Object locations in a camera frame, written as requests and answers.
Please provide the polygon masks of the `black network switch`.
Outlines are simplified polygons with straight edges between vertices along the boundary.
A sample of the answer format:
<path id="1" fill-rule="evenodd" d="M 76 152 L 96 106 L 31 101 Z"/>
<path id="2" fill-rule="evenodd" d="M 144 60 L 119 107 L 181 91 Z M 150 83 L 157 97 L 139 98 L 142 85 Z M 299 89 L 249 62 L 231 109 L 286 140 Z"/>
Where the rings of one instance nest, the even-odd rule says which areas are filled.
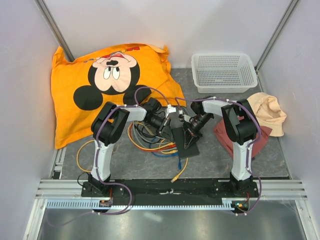
<path id="1" fill-rule="evenodd" d="M 185 149 L 185 134 L 183 127 L 173 128 L 171 131 L 180 159 L 195 157 L 200 154 L 199 148 L 196 143 L 190 146 L 189 148 Z"/>

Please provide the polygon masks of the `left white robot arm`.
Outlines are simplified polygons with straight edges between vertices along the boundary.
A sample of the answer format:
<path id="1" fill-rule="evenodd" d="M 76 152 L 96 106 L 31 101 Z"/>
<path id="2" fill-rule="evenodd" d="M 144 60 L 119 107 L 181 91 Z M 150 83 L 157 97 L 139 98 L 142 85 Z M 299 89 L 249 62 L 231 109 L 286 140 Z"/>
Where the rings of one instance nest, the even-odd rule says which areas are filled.
<path id="1" fill-rule="evenodd" d="M 110 163 L 115 143 L 120 139 L 127 122 L 145 122 L 154 127 L 161 138 L 174 141 L 169 114 L 176 108 L 168 105 L 164 117 L 156 112 L 161 107 L 158 100 L 151 98 L 142 105 L 116 105 L 107 102 L 91 125 L 95 142 L 94 164 L 88 177 L 88 184 L 99 197 L 110 191 Z"/>

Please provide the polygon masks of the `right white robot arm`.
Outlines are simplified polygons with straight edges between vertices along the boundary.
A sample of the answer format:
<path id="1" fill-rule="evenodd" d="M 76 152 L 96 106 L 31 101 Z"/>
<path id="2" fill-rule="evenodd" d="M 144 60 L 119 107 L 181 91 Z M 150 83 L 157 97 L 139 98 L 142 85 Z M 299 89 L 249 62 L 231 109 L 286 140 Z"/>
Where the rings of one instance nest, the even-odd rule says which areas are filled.
<path id="1" fill-rule="evenodd" d="M 226 190 L 232 196 L 257 197 L 259 190 L 251 170 L 252 150 L 262 133 L 247 100 L 232 101 L 215 96 L 191 102 L 195 116 L 179 112 L 184 131 L 184 148 L 194 145 L 203 135 L 201 129 L 215 115 L 222 117 L 226 135 L 233 146 L 233 165 Z"/>

